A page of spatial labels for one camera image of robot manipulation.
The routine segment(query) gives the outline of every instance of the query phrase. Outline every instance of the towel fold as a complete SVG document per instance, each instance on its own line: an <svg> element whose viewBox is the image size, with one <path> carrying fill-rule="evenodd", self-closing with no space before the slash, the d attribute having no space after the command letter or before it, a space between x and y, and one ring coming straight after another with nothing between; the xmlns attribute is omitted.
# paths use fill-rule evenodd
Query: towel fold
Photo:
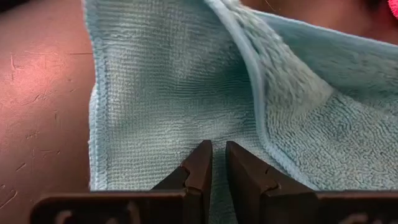
<svg viewBox="0 0 398 224"><path fill-rule="evenodd" d="M213 142L211 223L236 223L226 141L315 190L398 189L398 46L235 0L86 0L92 190L150 189Z"/></svg>

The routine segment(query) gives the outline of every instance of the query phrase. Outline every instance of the folded towel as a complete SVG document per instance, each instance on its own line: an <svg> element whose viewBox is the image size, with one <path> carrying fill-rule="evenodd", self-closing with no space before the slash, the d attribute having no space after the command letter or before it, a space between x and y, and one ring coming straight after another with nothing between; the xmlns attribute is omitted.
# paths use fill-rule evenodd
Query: folded towel
<svg viewBox="0 0 398 224"><path fill-rule="evenodd" d="M236 141L315 190L398 189L398 46L235 0L86 0L92 190L150 189L203 139L211 223Z"/></svg>

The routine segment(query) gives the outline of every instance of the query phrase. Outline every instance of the fabric texture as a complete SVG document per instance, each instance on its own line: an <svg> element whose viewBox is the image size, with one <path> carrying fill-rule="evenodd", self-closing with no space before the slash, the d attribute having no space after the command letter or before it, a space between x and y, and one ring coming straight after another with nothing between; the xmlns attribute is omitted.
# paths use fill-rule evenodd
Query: fabric texture
<svg viewBox="0 0 398 224"><path fill-rule="evenodd" d="M398 47L234 0L86 0L91 190L150 189L213 143L211 223L236 223L226 141L315 190L398 189Z"/></svg>

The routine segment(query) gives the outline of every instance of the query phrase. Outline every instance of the red object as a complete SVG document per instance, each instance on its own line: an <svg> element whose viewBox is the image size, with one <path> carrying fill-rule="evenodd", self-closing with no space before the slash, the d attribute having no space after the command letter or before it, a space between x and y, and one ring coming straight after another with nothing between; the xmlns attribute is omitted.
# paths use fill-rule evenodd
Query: red object
<svg viewBox="0 0 398 224"><path fill-rule="evenodd" d="M388 0L391 12L398 19L398 0Z"/></svg>

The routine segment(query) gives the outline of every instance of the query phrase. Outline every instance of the light blue towel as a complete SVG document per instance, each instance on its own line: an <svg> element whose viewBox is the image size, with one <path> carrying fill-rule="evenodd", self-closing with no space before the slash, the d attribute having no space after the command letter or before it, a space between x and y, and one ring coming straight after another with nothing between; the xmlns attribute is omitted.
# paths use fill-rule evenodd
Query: light blue towel
<svg viewBox="0 0 398 224"><path fill-rule="evenodd" d="M320 190L398 189L398 47L233 0L86 0L92 190L150 189L213 141L211 223L234 223L236 141Z"/></svg>

